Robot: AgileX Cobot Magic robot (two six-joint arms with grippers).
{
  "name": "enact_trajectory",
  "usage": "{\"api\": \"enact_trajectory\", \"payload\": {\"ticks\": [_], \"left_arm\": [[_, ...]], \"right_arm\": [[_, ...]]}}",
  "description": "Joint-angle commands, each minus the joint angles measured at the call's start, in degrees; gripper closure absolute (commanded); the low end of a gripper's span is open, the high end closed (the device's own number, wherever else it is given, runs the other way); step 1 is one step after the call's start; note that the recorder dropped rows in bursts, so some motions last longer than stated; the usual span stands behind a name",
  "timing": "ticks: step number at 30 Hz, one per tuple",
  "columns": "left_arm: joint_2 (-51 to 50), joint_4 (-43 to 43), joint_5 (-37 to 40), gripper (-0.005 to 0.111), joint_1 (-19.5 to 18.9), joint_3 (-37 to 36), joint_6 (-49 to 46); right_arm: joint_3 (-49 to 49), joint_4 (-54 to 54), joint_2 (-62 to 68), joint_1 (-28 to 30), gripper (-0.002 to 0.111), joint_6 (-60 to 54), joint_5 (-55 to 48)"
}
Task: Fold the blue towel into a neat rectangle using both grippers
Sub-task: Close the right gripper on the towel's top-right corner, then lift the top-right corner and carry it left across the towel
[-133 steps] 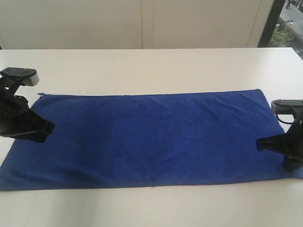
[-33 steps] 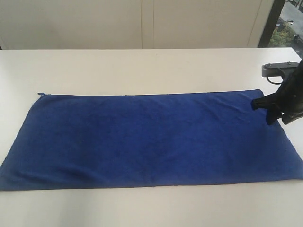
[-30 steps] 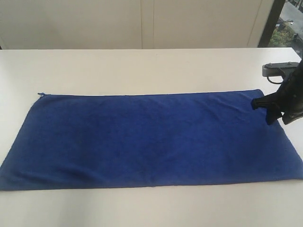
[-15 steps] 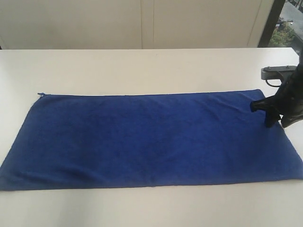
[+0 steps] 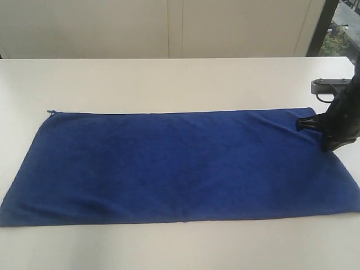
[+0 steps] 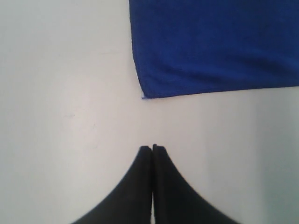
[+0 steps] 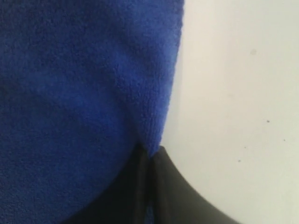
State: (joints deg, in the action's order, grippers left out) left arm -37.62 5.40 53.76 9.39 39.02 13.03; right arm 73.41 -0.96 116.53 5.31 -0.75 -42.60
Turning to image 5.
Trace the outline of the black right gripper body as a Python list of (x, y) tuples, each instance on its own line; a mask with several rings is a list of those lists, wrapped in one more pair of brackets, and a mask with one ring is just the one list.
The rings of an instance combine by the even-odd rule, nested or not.
[(354, 143), (359, 138), (359, 60), (354, 76), (325, 112), (322, 143)]

